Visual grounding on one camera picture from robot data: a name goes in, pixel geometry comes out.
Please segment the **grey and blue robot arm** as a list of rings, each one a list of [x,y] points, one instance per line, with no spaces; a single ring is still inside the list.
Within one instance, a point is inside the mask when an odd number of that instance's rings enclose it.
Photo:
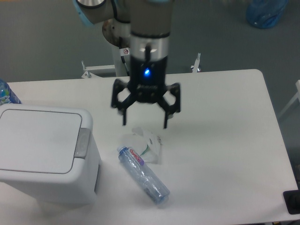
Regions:
[[[180,84],[165,84],[171,32],[173,0],[75,0],[77,13],[85,24],[115,20],[128,26],[119,35],[119,45],[129,47],[129,82],[116,79],[111,107],[127,122],[127,109],[135,102],[157,103],[165,112],[164,128],[179,113]]]

